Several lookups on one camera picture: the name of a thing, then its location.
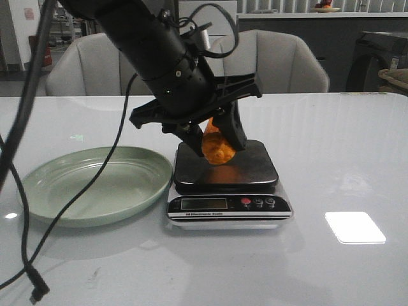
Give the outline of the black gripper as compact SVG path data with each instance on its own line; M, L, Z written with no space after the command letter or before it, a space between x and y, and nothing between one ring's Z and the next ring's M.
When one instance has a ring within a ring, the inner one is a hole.
M198 157L203 157L203 131L199 123L213 118L212 122L223 137L236 150L242 151L246 147L245 135L238 109L238 100L249 96L262 97L261 80L257 73L235 76L217 76L215 92L210 100L186 115L172 115L154 99L146 105L135 108L130 120L140 129L147 123L161 123L164 133L172 133L188 145Z

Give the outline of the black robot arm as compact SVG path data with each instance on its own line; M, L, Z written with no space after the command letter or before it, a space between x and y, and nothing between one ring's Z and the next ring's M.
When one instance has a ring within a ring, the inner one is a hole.
M198 44L197 30L180 34L171 13L157 1L63 1L74 16L95 20L145 82L154 100L135 108L136 128L159 122L199 156L200 123L212 119L237 151L246 147L237 101L261 96L253 73L215 76L207 63L215 53Z

